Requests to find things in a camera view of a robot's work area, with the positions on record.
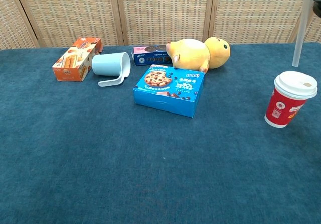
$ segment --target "yellow plush toy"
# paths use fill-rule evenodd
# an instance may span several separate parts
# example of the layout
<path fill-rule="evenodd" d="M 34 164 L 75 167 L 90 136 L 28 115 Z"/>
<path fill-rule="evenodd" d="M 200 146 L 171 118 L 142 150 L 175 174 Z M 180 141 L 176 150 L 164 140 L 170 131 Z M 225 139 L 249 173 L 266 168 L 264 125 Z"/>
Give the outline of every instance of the yellow plush toy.
<path fill-rule="evenodd" d="M 195 39 L 167 42 L 166 52 L 173 67 L 207 73 L 222 66 L 230 57 L 230 46 L 223 39 L 210 37 L 204 43 Z"/>

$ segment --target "snack package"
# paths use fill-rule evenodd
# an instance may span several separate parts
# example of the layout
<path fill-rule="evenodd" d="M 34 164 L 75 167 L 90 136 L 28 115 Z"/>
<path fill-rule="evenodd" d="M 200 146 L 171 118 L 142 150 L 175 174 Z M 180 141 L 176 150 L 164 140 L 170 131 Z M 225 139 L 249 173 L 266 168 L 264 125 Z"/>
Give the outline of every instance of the snack package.
<path fill-rule="evenodd" d="M 100 38 L 79 38 L 52 66 L 57 80 L 83 81 L 91 69 L 92 58 L 102 51 Z"/>
<path fill-rule="evenodd" d="M 134 47 L 132 57 L 136 66 L 172 63 L 165 45 Z"/>
<path fill-rule="evenodd" d="M 204 82 L 204 73 L 156 65 L 137 83 L 136 104 L 193 117 Z"/>

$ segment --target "disposable coffee cup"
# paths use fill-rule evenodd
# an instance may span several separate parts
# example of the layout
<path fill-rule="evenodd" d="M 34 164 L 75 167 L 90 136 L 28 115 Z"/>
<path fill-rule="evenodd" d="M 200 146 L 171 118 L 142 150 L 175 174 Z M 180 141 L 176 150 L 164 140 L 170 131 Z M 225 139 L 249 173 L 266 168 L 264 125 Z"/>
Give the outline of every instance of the disposable coffee cup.
<path fill-rule="evenodd" d="M 96 75 L 117 77 L 100 81 L 98 86 L 109 87 L 122 84 L 130 74 L 130 58 L 127 52 L 96 55 L 92 59 L 92 70 Z"/>
<path fill-rule="evenodd" d="M 274 90 L 265 113 L 265 121 L 277 128 L 284 128 L 317 94 L 317 81 L 304 73 L 286 71 L 274 80 Z"/>

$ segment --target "teal fabric surface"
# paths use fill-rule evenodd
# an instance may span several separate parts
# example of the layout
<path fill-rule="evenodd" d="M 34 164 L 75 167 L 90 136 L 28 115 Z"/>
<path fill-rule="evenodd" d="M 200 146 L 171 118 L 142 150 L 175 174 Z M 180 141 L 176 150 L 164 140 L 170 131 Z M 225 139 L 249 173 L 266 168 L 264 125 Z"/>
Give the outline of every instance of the teal fabric surface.
<path fill-rule="evenodd" d="M 1 223 L 321 223 L 321 94 L 283 129 L 274 78 L 321 82 L 321 45 L 232 45 L 193 118 L 139 106 L 122 85 L 58 82 L 66 48 L 0 51 Z M 132 47 L 105 47 L 103 54 Z"/>

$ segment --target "red paper cup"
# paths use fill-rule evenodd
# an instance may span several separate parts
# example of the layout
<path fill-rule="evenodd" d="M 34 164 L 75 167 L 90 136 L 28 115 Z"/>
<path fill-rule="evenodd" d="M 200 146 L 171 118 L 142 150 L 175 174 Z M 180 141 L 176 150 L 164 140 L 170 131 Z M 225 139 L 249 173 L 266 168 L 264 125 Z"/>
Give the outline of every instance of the red paper cup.
<path fill-rule="evenodd" d="M 317 82 L 313 77 L 295 71 L 281 73 L 274 80 L 265 121 L 277 128 L 287 126 L 306 101 L 316 94 Z"/>

